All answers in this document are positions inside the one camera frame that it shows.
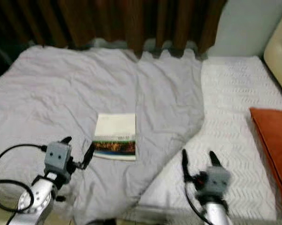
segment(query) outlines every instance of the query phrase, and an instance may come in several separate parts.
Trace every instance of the white wall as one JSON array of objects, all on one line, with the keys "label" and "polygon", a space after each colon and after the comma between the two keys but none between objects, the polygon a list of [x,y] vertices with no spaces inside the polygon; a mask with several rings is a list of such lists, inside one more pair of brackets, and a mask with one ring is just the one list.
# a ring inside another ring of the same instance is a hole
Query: white wall
[{"label": "white wall", "polygon": [[282,0],[228,0],[208,55],[261,56],[281,17]]}]

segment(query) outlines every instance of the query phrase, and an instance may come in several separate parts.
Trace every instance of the gray bedsheet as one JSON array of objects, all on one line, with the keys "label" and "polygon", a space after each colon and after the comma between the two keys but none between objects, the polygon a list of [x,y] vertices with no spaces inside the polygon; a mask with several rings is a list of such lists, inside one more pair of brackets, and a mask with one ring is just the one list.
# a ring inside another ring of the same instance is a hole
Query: gray bedsheet
[{"label": "gray bedsheet", "polygon": [[[85,52],[32,47],[0,78],[0,152],[22,142],[46,144],[73,137],[75,161],[91,143],[98,113],[137,114],[137,160],[93,158],[63,187],[64,203],[55,209],[78,225],[113,218],[135,205],[142,193],[203,122],[201,62],[191,50],[180,59],[164,51]],[[44,169],[44,155],[29,148],[8,154],[0,179],[30,183]],[[0,195],[17,191],[2,188]]]}]

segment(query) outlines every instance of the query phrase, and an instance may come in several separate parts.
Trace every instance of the brown curtain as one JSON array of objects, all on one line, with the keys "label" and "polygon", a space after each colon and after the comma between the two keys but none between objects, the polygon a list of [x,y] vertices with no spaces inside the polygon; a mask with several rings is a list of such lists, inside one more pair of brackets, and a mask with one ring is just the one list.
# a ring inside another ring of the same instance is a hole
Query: brown curtain
[{"label": "brown curtain", "polygon": [[0,0],[0,37],[80,48],[93,38],[125,40],[141,55],[148,38],[156,52],[172,40],[181,56],[188,40],[204,53],[216,38],[226,0]]}]

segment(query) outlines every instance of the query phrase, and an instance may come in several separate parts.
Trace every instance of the book cover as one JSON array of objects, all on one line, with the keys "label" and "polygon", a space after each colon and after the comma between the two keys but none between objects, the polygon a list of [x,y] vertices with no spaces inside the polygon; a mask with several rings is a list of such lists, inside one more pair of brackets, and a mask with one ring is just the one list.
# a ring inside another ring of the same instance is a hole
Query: book cover
[{"label": "book cover", "polygon": [[99,114],[92,144],[94,156],[136,160],[136,114]]}]

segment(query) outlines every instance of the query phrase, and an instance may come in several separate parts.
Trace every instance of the black cable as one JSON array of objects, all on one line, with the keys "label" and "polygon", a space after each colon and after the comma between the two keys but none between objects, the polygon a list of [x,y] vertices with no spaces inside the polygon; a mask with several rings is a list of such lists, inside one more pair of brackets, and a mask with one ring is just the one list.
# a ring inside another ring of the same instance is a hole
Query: black cable
[{"label": "black cable", "polygon": [[184,184],[184,194],[186,195],[187,201],[189,203],[189,205],[191,206],[192,210],[195,212],[195,214],[201,219],[203,220],[205,223],[207,223],[208,225],[214,225],[212,222],[210,222],[207,218],[205,218],[204,216],[202,216],[200,214],[200,212],[198,212],[198,210],[195,208],[195,206],[193,205],[192,201],[190,200],[189,196],[188,196],[188,192],[187,192],[187,184]]},{"label": "black cable", "polygon": [[[4,152],[2,152],[0,154],[0,159],[2,158],[3,155],[5,155],[7,152],[9,152],[10,150],[14,149],[14,148],[18,148],[18,147],[35,147],[35,148],[38,148],[38,149],[41,149],[42,151],[46,151],[45,150],[45,146],[41,146],[41,145],[35,145],[35,144],[18,144],[18,145],[14,145],[8,149],[6,149]],[[12,209],[12,208],[8,208],[8,207],[5,207],[4,205],[2,205],[0,203],[0,208],[5,210],[5,211],[8,211],[8,212],[15,212],[15,213],[21,213],[25,210],[27,210],[30,206],[33,205],[33,202],[34,202],[34,197],[33,197],[33,193],[30,189],[29,186],[27,186],[26,184],[20,182],[20,181],[16,181],[16,180],[0,180],[0,184],[14,184],[14,185],[18,185],[18,186],[21,186],[22,188],[24,188],[27,193],[29,194],[30,196],[30,204],[29,206],[27,206],[26,208],[24,209],[21,209],[21,210],[18,210],[18,209]]]}]

